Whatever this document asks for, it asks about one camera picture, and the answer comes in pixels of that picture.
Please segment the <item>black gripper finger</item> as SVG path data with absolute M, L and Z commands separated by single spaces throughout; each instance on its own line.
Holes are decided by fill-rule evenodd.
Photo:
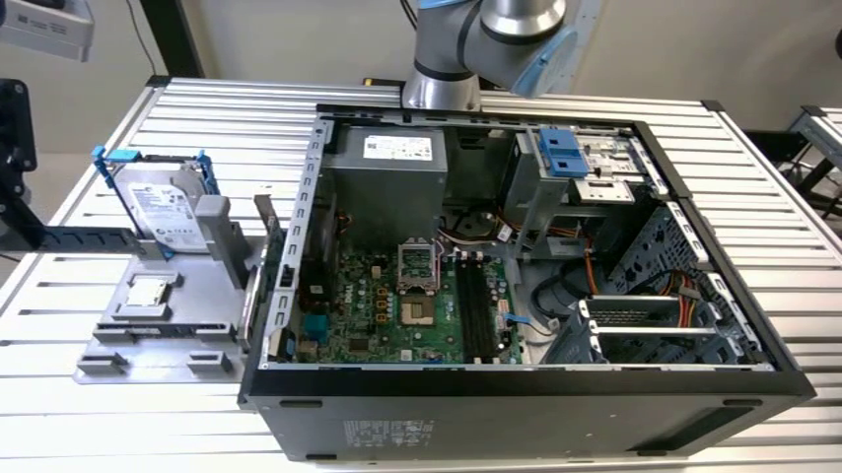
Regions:
M 31 251 L 44 225 L 27 200 L 24 173 L 39 166 L 28 87 L 1 80 L 1 249 Z

